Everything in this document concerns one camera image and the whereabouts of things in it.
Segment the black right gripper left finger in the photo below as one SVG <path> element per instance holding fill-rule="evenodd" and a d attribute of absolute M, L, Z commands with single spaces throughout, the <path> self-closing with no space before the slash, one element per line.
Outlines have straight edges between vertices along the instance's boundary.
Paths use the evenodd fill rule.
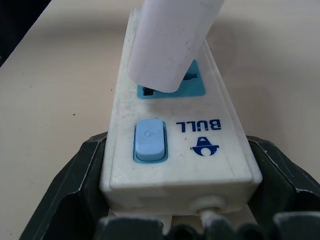
<path fill-rule="evenodd" d="M 100 188 L 107 133 L 86 140 L 49 185 L 22 240 L 91 240 L 109 206 Z"/>

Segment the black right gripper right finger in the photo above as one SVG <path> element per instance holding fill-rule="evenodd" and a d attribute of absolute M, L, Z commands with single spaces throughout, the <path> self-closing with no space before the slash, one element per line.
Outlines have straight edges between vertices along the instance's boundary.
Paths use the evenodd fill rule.
<path fill-rule="evenodd" d="M 247 140 L 262 174 L 248 202 L 257 224 L 270 240 L 318 240 L 320 184 L 272 142 Z"/>

